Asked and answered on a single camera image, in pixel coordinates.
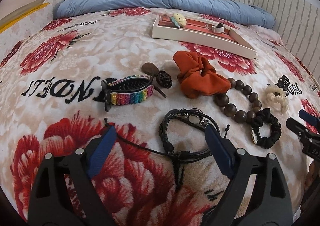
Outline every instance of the rainbow hair clip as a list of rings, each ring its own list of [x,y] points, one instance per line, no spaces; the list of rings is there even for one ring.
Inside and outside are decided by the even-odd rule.
[[[122,79],[107,78],[101,81],[104,91],[104,109],[108,112],[111,105],[138,104],[149,98],[153,90],[163,97],[166,95],[152,84],[153,76],[132,75]]]

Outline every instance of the orange scrunchie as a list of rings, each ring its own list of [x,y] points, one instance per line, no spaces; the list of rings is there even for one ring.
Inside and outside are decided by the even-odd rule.
[[[188,98],[225,93],[231,88],[230,82],[217,74],[209,61],[197,52],[177,51],[173,60],[180,69],[177,78],[181,90]]]

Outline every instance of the brown oval object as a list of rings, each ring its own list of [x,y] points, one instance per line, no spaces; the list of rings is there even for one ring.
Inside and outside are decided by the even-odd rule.
[[[256,117],[256,113],[254,111],[248,111],[247,112],[247,120],[246,122],[248,124],[251,124],[252,123],[252,120]]]
[[[237,112],[237,107],[234,104],[227,104],[226,107],[224,107],[223,113],[227,117],[233,117]]]
[[[254,102],[252,103],[252,108],[254,108],[254,107],[258,107],[258,108],[261,109],[262,103],[261,103],[259,100],[256,100],[256,101],[254,101]]]
[[[261,111],[261,109],[259,107],[254,107],[254,108],[252,108],[252,111],[254,113],[257,113],[257,112]]]
[[[251,86],[250,86],[250,85],[245,85],[245,86],[243,87],[242,93],[243,93],[245,96],[248,96],[251,92],[252,92],[252,89],[251,89]]]
[[[231,89],[233,89],[235,86],[236,86],[236,80],[234,80],[232,77],[230,77],[228,79],[228,81],[230,82],[231,84]]]
[[[156,75],[159,73],[159,69],[153,63],[144,63],[141,67],[141,71],[147,75]]]
[[[241,81],[241,80],[236,81],[236,86],[235,86],[236,90],[241,91],[243,89],[243,87],[244,87],[243,81]]]
[[[259,96],[258,96],[258,94],[257,93],[251,93],[250,95],[249,95],[249,101],[252,103],[252,102],[254,102],[254,101],[256,101],[256,100],[258,100],[259,99]]]
[[[229,97],[226,94],[219,94],[216,96],[216,104],[220,107],[224,107],[229,103]]]
[[[245,111],[237,111],[235,114],[236,123],[244,123],[247,120],[247,113]]]

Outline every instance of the metal screw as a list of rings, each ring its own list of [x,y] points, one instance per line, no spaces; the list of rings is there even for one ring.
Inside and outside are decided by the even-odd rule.
[[[269,157],[270,159],[272,159],[272,160],[275,160],[275,159],[276,159],[276,155],[273,154],[273,153],[270,153],[270,154],[268,155],[268,157]]]
[[[51,153],[46,153],[46,155],[44,156],[45,159],[50,159],[52,158],[52,154]]]
[[[77,155],[81,155],[81,154],[83,154],[84,153],[84,149],[83,148],[78,148],[78,149],[76,149],[76,154]]]
[[[237,149],[237,153],[239,155],[244,155],[245,154],[245,150],[244,149]]]

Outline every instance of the rainbow sequin decoration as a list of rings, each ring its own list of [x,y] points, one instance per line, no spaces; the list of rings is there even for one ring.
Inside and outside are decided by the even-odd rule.
[[[149,76],[133,75],[133,76],[128,76],[123,79],[117,80],[115,82],[109,83],[108,85],[114,85],[119,82],[122,82],[123,80],[129,79],[129,78],[136,78],[136,77],[149,78]],[[150,84],[147,88],[135,93],[110,93],[111,103],[113,105],[138,104],[146,100],[148,97],[150,97],[153,94],[153,90],[154,90],[154,86]]]

